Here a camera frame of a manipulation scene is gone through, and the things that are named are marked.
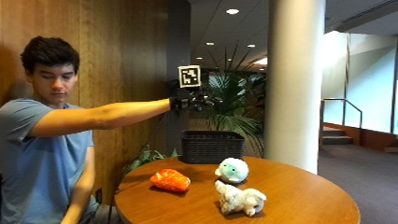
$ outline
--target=potted plant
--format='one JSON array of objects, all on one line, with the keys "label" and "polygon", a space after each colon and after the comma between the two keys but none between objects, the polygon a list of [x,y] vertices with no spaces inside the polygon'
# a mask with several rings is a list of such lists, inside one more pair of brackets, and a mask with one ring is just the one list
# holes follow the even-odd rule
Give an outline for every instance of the potted plant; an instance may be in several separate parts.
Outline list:
[{"label": "potted plant", "polygon": [[237,46],[229,62],[225,50],[223,68],[219,68],[210,53],[218,69],[203,72],[207,81],[202,82],[202,88],[211,92],[211,97],[217,97],[222,101],[213,107],[205,107],[202,115],[209,130],[231,131],[241,134],[249,140],[257,156],[262,158],[266,78],[265,76],[251,76],[251,73],[247,72],[250,64],[239,69],[249,51],[234,65]]}]

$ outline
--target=man's left arm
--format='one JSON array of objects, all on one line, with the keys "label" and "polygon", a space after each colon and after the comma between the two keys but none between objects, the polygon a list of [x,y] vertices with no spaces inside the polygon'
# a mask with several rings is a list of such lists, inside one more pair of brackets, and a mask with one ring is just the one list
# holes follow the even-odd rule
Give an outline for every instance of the man's left arm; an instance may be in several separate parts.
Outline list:
[{"label": "man's left arm", "polygon": [[70,205],[66,209],[66,214],[61,224],[78,223],[78,219],[85,211],[88,199],[94,185],[94,178],[94,147],[88,147],[85,156],[85,169],[72,191]]}]

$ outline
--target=man's right arm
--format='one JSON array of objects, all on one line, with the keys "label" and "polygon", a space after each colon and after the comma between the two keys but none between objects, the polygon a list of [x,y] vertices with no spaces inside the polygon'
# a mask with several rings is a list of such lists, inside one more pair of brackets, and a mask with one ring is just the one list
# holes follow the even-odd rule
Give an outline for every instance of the man's right arm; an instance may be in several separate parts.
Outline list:
[{"label": "man's right arm", "polygon": [[137,123],[169,110],[169,99],[116,103],[89,109],[56,109],[41,117],[28,136],[52,137],[86,130],[109,130]]}]

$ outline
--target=wood paneling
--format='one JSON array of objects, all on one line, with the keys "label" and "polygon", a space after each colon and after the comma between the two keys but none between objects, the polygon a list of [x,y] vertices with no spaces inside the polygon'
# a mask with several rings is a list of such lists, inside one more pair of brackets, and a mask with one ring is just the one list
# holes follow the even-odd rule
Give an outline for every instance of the wood paneling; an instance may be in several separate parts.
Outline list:
[{"label": "wood paneling", "polygon": [[[69,102],[93,107],[166,95],[165,0],[0,0],[0,96],[21,91],[20,53],[37,35],[60,36],[81,53],[78,84]],[[122,167],[137,155],[160,117],[112,131],[94,131],[97,176],[110,203]],[[149,142],[165,151],[164,126]]]}]

